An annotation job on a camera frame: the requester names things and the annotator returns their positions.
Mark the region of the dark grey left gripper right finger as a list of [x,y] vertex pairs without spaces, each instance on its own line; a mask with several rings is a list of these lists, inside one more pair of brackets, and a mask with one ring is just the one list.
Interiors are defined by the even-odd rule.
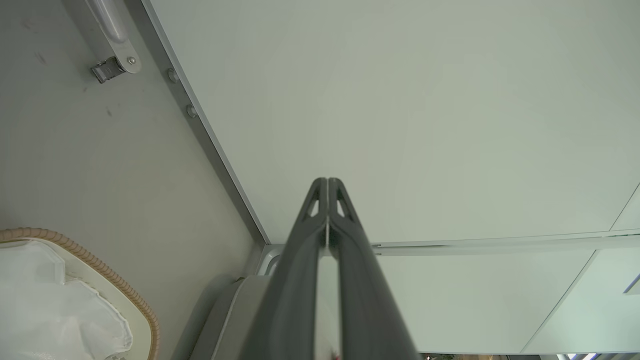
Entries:
[[341,358],[418,360],[344,183],[328,181],[328,244],[338,264]]

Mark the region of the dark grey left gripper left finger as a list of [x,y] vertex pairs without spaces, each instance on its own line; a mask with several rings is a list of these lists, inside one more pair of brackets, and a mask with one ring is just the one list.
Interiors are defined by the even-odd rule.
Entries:
[[242,360],[314,358],[318,262],[329,216],[329,180],[316,178],[240,353]]

